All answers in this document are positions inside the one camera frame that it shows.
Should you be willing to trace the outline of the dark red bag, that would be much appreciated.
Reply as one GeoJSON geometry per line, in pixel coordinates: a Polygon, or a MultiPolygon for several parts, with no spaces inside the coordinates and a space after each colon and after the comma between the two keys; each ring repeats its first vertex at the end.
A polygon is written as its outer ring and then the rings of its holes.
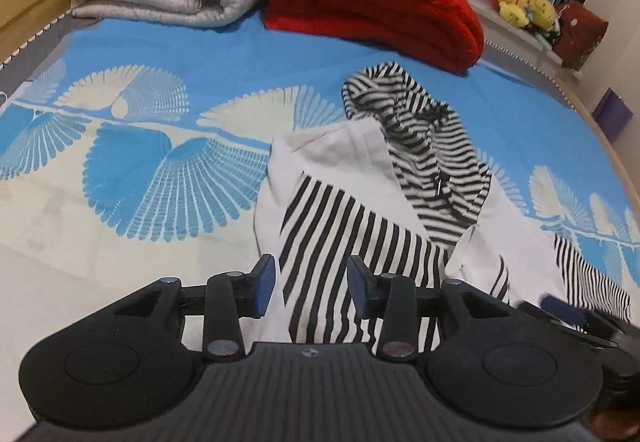
{"type": "Polygon", "coordinates": [[[562,59],[565,69],[579,71],[608,30],[608,21],[598,17],[578,2],[562,2],[555,7],[560,36],[552,50],[562,59]]]}

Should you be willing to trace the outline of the purple box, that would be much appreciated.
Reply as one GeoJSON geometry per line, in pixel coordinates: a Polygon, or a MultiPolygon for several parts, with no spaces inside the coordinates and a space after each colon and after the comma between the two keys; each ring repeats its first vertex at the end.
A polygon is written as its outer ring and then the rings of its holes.
{"type": "Polygon", "coordinates": [[[634,117],[625,101],[612,88],[605,91],[592,117],[608,141],[614,142],[634,117]]]}

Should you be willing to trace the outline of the black white striped hooded garment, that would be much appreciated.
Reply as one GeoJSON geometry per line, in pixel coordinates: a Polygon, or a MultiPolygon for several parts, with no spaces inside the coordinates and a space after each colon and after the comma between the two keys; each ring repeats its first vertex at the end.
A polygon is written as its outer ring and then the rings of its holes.
{"type": "Polygon", "coordinates": [[[377,346],[380,322],[360,317],[348,289],[353,255],[420,287],[459,279],[511,306],[552,296],[630,318],[623,287],[526,216],[459,115],[399,64],[350,75],[342,99],[344,121],[273,142],[255,234],[277,275],[259,340],[377,346]]]}

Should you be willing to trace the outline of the yellow plush toy pile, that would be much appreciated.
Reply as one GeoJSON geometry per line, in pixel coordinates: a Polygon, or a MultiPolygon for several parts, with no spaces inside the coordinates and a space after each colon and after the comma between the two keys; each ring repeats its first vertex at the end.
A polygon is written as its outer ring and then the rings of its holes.
{"type": "Polygon", "coordinates": [[[554,6],[548,0],[490,0],[500,18],[514,28],[532,34],[555,36],[560,32],[560,21],[554,6]]]}

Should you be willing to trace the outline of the blue white patterned bedspread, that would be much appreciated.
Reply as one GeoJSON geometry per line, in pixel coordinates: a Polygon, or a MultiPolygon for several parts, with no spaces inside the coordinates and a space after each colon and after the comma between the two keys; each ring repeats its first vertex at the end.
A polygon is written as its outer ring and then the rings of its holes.
{"type": "Polygon", "coordinates": [[[400,64],[456,110],[524,218],[639,303],[639,215],[564,84],[494,42],[454,75],[395,52],[267,30],[72,18],[1,69],[1,436],[32,425],[37,342],[161,277],[247,270],[272,141],[345,117],[342,86],[400,64]]]}

